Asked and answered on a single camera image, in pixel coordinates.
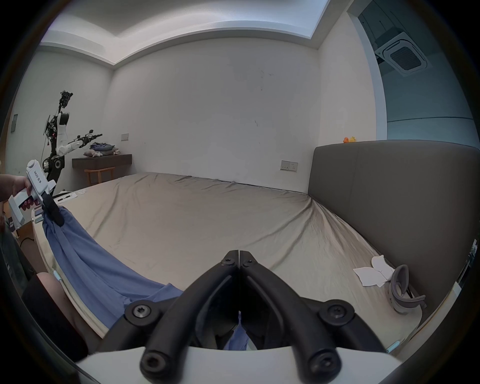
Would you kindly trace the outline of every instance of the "blue cloth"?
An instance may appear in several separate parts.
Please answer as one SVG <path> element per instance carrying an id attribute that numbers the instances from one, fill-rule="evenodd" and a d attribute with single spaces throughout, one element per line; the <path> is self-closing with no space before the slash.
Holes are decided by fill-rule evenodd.
<path id="1" fill-rule="evenodd" d="M 250 338 L 245 329 L 241 326 L 241 312 L 239 312 L 239 325 L 233 331 L 232 337 L 223 347 L 223 350 L 228 351 L 245 351 Z"/>
<path id="2" fill-rule="evenodd" d="M 104 250 L 70 211 L 60 207 L 65 224 L 59 227 L 44 215 L 43 230 L 58 265 L 87 308 L 111 328 L 133 301 L 162 301 L 182 291 L 131 270 Z"/>
<path id="3" fill-rule="evenodd" d="M 113 149 L 113 145 L 105 143 L 93 143 L 90 145 L 90 149 L 99 152 L 111 151 Z"/>

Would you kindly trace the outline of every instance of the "beige bed sheet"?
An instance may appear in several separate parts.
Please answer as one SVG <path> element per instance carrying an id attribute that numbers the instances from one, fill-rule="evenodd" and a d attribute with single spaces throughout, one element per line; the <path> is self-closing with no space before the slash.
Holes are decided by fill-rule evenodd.
<path id="1" fill-rule="evenodd" d="M 89 187 L 64 204 L 107 251 L 139 274 L 186 289 L 230 250 L 242 249 L 300 296 L 343 299 L 385 347 L 406 340 L 421 309 L 389 305 L 384 287 L 363 287 L 354 268 L 378 253 L 346 222 L 308 195 L 189 176 L 140 173 Z M 81 316 L 103 336 L 56 263 L 41 223 L 34 224 L 44 262 L 63 279 Z"/>

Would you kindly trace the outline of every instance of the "wooden chair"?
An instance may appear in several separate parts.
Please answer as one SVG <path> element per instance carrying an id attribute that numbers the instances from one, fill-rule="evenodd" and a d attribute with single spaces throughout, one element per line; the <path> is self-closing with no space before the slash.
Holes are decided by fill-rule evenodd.
<path id="1" fill-rule="evenodd" d="M 92 186 L 92 179 L 90 175 L 93 172 L 96 172 L 97 178 L 98 178 L 98 184 L 102 182 L 102 172 L 110 171 L 110 180 L 113 180 L 113 170 L 115 167 L 110 167 L 110 168 L 103 168 L 103 169 L 85 169 L 84 171 L 87 173 L 87 178 L 88 178 L 88 186 Z"/>

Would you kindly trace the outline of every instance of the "upholstered headboard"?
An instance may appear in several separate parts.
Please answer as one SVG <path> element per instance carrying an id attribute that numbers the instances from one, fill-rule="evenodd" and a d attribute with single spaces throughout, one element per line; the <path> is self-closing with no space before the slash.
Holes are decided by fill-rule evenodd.
<path id="1" fill-rule="evenodd" d="M 309 195 L 393 266 L 407 264 L 426 319 L 458 278 L 479 225 L 480 151 L 386 140 L 317 147 Z"/>

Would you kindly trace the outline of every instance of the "white paper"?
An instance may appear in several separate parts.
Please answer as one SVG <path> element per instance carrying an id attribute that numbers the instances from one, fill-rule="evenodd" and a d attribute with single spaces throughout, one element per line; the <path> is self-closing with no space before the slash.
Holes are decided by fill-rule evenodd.
<path id="1" fill-rule="evenodd" d="M 372 267 L 380 272 L 387 281 L 392 279 L 393 272 L 395 271 L 395 269 L 386 263 L 383 255 L 372 257 Z"/>
<path id="2" fill-rule="evenodd" d="M 376 271 L 371 267 L 355 268 L 353 271 L 357 274 L 364 287 L 370 287 L 372 285 L 382 287 L 383 284 L 387 282 L 385 277 L 379 271 Z"/>

